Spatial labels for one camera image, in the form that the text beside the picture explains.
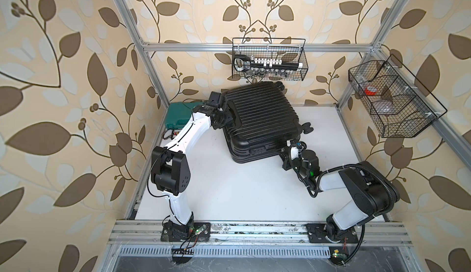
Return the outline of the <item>black hard-shell suitcase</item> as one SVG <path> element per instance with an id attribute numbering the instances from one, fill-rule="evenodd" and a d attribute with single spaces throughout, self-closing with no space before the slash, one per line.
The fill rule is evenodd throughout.
<path id="1" fill-rule="evenodd" d="M 224 93 L 233 121 L 223 132 L 233 161 L 244 164 L 279 155 L 289 142 L 314 130 L 310 122 L 300 123 L 284 89 L 280 81 L 262 81 Z"/>

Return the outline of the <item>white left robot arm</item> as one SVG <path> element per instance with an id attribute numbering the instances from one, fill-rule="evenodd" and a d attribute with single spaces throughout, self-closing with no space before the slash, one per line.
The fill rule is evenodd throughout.
<path id="1" fill-rule="evenodd" d="M 194 232 L 194 215 L 188 205 L 185 190 L 191 173 L 187 154 L 210 128 L 223 128 L 233 120 L 226 97 L 212 92 L 209 99 L 191 110 L 191 116 L 177 137 L 164 147 L 152 151 L 150 182 L 169 203 L 168 232 L 187 238 Z"/>

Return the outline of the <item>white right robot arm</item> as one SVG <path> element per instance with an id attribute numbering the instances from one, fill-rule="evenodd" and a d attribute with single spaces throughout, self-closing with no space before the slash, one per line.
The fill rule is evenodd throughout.
<path id="1" fill-rule="evenodd" d="M 284 170 L 294 170 L 309 196 L 322 192 L 346 189 L 350 201 L 326 219 L 319 231 L 330 242 L 362 226 L 376 217 L 389 213 L 400 199 L 397 188 L 369 162 L 347 164 L 325 171 L 320 170 L 316 153 L 305 148 L 305 143 L 293 143 L 281 149 Z"/>

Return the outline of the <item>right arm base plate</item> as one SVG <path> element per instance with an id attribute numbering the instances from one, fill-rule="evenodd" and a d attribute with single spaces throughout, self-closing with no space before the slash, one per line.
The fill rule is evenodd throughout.
<path id="1" fill-rule="evenodd" d="M 305 225 L 310 243 L 354 244 L 359 239 L 354 227 L 338 229 L 334 224 L 312 223 Z"/>

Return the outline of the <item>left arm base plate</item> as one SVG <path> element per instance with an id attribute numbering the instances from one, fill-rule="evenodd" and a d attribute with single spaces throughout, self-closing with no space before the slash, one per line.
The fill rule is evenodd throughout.
<path id="1" fill-rule="evenodd" d="M 161 234 L 162 242 L 184 242 L 185 240 L 195 240 L 198 237 L 200 242 L 208 242 L 210 239 L 212 224 L 209 222 L 193 222 L 188 225 L 179 225 L 171 220 L 164 223 Z"/>

